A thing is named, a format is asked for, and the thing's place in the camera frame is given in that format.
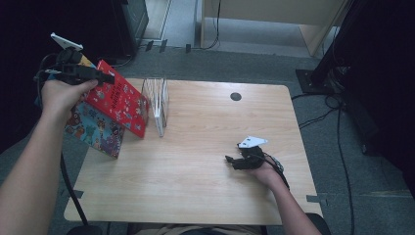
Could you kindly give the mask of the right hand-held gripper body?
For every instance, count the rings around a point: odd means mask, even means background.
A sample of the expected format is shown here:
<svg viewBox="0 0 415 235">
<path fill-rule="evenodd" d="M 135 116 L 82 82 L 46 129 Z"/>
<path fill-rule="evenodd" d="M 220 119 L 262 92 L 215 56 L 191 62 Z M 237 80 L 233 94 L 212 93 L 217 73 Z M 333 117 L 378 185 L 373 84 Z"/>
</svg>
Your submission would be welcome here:
<svg viewBox="0 0 415 235">
<path fill-rule="evenodd" d="M 238 149 L 242 155 L 241 159 L 236 160 L 235 164 L 243 164 L 244 169 L 256 169 L 262 166 L 265 160 L 261 144 L 267 143 L 266 139 L 248 136 L 238 144 Z"/>
</svg>

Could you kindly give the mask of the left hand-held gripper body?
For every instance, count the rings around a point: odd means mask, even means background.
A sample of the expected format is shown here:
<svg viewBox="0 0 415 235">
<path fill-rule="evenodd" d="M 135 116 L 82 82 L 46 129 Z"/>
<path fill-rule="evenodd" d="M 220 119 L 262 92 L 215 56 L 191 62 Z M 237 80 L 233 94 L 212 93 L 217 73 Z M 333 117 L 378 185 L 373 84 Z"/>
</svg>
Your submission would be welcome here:
<svg viewBox="0 0 415 235">
<path fill-rule="evenodd" d="M 88 80 L 102 83 L 102 73 L 87 61 L 83 62 L 82 44 L 63 38 L 55 32 L 51 33 L 51 38 L 62 47 L 62 51 L 57 55 L 55 64 L 45 70 L 47 73 L 70 85 L 81 84 Z"/>
</svg>

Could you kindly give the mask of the red picture book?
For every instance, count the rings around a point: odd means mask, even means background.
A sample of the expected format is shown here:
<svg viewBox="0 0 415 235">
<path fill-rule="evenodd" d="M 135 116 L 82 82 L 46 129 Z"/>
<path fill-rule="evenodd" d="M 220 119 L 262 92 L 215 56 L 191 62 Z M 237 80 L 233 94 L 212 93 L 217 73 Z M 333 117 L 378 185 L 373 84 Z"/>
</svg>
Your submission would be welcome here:
<svg viewBox="0 0 415 235">
<path fill-rule="evenodd" d="M 104 82 L 102 86 L 96 86 L 89 92 L 86 102 L 143 138 L 148 120 L 147 98 L 104 60 L 98 63 L 97 69 L 110 75 L 115 83 Z"/>
</svg>

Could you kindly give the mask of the light blue animals picture book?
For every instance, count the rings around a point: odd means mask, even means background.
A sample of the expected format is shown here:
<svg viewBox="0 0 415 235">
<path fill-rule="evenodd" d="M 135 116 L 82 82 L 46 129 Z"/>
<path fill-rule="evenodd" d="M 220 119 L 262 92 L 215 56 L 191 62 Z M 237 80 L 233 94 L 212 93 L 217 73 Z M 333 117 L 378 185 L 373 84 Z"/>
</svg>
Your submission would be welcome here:
<svg viewBox="0 0 415 235">
<path fill-rule="evenodd" d="M 71 117 L 65 127 L 65 132 L 90 147 L 117 159 L 124 127 L 97 108 L 104 103 L 105 96 L 110 91 L 110 85 L 104 83 L 85 95 L 85 100 L 71 110 Z"/>
</svg>

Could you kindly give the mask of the clear acrylic book rack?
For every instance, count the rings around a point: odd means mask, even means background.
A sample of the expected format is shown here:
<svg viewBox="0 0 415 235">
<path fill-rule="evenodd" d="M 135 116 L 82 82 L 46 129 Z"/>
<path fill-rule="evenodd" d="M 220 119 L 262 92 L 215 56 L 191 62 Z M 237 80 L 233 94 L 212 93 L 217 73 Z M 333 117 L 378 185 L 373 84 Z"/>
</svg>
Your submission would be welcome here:
<svg viewBox="0 0 415 235">
<path fill-rule="evenodd" d="M 145 78 L 142 91 L 152 108 L 159 137 L 164 137 L 169 103 L 167 80 L 163 77 Z"/>
</svg>

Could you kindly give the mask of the person's right hand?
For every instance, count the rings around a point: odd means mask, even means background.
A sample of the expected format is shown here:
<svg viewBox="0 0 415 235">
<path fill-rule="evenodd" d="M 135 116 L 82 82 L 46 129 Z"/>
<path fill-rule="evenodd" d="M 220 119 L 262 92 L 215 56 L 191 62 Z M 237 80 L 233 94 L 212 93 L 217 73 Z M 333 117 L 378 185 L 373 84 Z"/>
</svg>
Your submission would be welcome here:
<svg viewBox="0 0 415 235">
<path fill-rule="evenodd" d="M 250 169 L 249 174 L 253 175 L 268 188 L 278 188 L 285 185 L 282 177 L 274 169 L 273 164 L 264 163 L 257 169 Z"/>
</svg>

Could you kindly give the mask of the person's left hand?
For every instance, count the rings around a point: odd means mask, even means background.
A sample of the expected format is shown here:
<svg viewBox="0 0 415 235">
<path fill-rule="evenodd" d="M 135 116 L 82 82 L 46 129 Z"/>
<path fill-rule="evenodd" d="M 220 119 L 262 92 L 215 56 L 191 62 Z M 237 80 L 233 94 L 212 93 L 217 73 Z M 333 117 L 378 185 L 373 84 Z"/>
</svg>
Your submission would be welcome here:
<svg viewBox="0 0 415 235">
<path fill-rule="evenodd" d="M 47 119 L 67 121 L 74 105 L 97 85 L 96 79 L 78 85 L 69 85 L 59 80 L 46 81 L 41 90 L 42 116 Z"/>
</svg>

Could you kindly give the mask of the dark cabinet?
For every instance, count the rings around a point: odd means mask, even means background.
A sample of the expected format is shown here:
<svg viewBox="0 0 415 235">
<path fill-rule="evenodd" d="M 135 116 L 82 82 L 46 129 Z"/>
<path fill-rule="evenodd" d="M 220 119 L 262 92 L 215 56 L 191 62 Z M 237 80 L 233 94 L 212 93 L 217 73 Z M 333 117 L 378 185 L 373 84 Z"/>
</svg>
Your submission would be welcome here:
<svg viewBox="0 0 415 235">
<path fill-rule="evenodd" d="M 134 56 L 149 22 L 145 0 L 112 0 L 121 48 Z"/>
</svg>

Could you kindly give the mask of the dark curtain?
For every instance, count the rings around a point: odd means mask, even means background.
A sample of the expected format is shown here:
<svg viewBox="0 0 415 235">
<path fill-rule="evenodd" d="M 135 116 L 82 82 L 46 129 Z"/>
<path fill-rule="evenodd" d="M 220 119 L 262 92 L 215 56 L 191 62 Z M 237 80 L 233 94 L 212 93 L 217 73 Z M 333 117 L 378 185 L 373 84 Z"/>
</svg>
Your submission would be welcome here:
<svg viewBox="0 0 415 235">
<path fill-rule="evenodd" d="M 81 44 L 95 61 L 108 43 L 108 16 L 108 0 L 0 0 L 0 154 L 38 119 L 33 78 L 41 60 L 60 50 L 50 34 Z"/>
<path fill-rule="evenodd" d="M 349 35 L 346 90 L 375 125 L 368 142 L 415 199 L 415 0 L 366 0 Z"/>
</svg>

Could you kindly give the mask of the black metal stand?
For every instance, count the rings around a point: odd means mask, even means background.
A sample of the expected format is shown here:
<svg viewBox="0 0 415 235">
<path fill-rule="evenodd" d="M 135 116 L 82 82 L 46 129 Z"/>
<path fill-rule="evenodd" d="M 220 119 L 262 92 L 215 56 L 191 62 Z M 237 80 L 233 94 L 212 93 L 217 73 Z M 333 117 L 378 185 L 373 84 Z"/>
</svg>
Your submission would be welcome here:
<svg viewBox="0 0 415 235">
<path fill-rule="evenodd" d="M 318 48 L 323 48 L 326 37 L 333 31 L 330 47 L 324 53 L 320 63 L 314 70 L 296 70 L 301 91 L 305 94 L 331 94 L 334 92 L 329 81 L 331 70 L 341 61 L 335 54 L 336 39 L 341 35 L 343 23 L 354 0 L 342 0 L 341 5 L 333 13 L 325 25 L 301 25 L 300 31 L 305 44 L 312 55 Z"/>
</svg>

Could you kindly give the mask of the person's lap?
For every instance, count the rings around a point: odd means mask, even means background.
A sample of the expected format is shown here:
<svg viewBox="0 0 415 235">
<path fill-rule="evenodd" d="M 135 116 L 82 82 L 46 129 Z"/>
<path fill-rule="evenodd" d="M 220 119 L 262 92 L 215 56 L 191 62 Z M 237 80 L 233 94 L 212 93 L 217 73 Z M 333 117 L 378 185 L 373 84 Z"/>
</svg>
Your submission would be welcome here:
<svg viewBox="0 0 415 235">
<path fill-rule="evenodd" d="M 262 235 L 260 226 L 129 223 L 127 235 Z"/>
</svg>

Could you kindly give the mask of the light wooden cabinet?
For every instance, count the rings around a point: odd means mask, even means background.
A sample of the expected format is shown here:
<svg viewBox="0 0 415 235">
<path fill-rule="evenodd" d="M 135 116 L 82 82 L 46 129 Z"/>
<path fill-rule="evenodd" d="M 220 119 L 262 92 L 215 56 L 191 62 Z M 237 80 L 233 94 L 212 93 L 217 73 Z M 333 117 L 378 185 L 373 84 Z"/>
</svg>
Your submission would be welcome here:
<svg viewBox="0 0 415 235">
<path fill-rule="evenodd" d="M 201 0 L 205 18 L 298 24 L 310 56 L 315 56 L 329 31 L 340 25 L 351 0 Z"/>
</svg>

